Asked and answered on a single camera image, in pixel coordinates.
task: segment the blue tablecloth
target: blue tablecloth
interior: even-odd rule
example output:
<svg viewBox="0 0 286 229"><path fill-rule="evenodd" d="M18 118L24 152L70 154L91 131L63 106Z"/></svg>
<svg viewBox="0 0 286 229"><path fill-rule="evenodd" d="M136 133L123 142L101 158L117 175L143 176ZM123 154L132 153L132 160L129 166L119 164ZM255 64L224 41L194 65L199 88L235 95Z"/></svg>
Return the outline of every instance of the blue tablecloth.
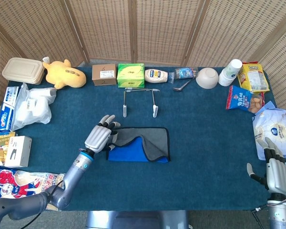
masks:
<svg viewBox="0 0 286 229"><path fill-rule="evenodd" d="M92 69L78 69L86 74L87 84L57 92L50 105L50 123L34 123L17 131L32 138L29 167L23 170L67 172L92 128L106 114L115 114L122 126L166 127L171 162L111 162L99 153L68 210L252 209L266 202L269 193L246 172L247 162L259 175L266 171L265 162L257 158L253 115L225 110L229 87L218 84L206 90L193 81L175 92L172 88L185 80L146 83L147 88L161 90L155 93L158 116L153 118L152 94L142 92L127 94L127 117L123 118L124 89L94 86ZM41 85L29 84L30 88L50 86L45 79ZM265 97L274 102L272 92Z"/></svg>

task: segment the yellow snack bag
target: yellow snack bag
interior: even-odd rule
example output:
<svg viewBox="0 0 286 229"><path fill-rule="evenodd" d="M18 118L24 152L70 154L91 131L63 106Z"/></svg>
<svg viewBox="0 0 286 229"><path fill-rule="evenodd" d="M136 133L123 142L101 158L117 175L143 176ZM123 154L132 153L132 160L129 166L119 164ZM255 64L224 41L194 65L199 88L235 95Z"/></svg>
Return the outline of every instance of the yellow snack bag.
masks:
<svg viewBox="0 0 286 229"><path fill-rule="evenodd" d="M237 78L241 88L252 92L270 91L262 65L259 63L244 63Z"/></svg>

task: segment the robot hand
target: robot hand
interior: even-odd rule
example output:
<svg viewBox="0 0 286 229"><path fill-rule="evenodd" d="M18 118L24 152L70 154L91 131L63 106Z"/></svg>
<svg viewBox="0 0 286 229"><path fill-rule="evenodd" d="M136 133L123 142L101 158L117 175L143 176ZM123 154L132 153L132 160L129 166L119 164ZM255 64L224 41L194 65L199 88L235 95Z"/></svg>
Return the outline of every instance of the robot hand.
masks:
<svg viewBox="0 0 286 229"><path fill-rule="evenodd" d="M110 123L114 118L114 115L106 115L93 128L85 141L88 150L96 154L99 153L104 149L111 135L113 136L112 142L116 141L118 132L112 129L121 125L118 122Z"/></svg>
<svg viewBox="0 0 286 229"><path fill-rule="evenodd" d="M270 138L266 137L265 141L259 140L258 143L264 148L266 178L256 175L250 163L247 163L247 173L252 179L264 185L270 193L280 193L286 196L286 164L283 154Z"/></svg>

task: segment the stuffed animal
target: stuffed animal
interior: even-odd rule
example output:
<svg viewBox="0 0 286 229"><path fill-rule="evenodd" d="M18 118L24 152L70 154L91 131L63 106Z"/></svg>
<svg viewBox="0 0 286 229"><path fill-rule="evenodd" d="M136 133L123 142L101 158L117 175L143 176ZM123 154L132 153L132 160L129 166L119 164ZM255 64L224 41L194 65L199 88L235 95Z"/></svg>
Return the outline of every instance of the stuffed animal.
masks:
<svg viewBox="0 0 286 229"><path fill-rule="evenodd" d="M42 63L48 70L46 80L54 84L56 89L61 89L68 85L70 87L82 87L86 83L86 76L83 72L71 68L71 63L68 60L64 62L54 61L51 64Z"/></svg>

